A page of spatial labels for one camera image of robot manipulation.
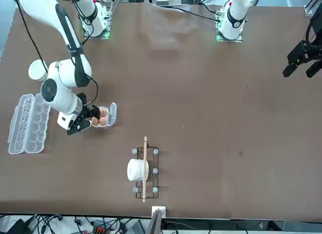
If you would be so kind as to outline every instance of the egg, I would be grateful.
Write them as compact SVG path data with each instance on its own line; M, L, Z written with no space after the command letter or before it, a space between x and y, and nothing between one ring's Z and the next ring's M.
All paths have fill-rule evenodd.
M101 117L101 119L100 119L100 124L101 124L102 126L105 126L105 125L106 125L106 123L107 123L107 119L106 119L106 117Z
M107 109L104 108L104 109L100 109L101 111L101 117L106 117L107 116Z
M92 118L92 122L94 126L97 126L99 124L99 120L95 117Z

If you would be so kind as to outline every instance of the brown tabletop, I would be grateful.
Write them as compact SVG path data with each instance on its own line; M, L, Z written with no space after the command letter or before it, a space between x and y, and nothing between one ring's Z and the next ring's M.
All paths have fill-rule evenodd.
M26 21L45 60L68 58L56 30ZM120 4L110 39L85 45L96 104L116 102L117 124L67 136L52 110L43 153L10 155L14 107L40 91L16 12L0 62L0 211L150 216L165 205L168 217L321 221L322 76L306 78L309 64L282 75L308 21L302 8L254 7L243 43L217 43L212 21ZM91 99L95 86L81 91ZM145 204L126 174L144 136L160 149L159 198Z

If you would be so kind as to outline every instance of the wooden stick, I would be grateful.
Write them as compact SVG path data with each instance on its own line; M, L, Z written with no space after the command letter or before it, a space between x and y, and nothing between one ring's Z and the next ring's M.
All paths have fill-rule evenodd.
M143 151L143 197L142 202L145 203L146 199L146 150L147 150L147 137L144 137L144 151Z

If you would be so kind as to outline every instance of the white mug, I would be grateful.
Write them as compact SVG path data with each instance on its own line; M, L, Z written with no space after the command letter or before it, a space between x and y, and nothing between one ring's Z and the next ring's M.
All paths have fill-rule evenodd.
M149 164L146 161L146 180L149 175ZM127 178L129 181L143 180L143 160L131 159L127 165Z

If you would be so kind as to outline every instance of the empty egg carton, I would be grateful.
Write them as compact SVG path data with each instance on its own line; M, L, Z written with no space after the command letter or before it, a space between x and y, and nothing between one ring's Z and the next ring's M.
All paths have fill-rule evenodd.
M39 153L44 149L50 106L41 94L23 95L10 123L10 154Z

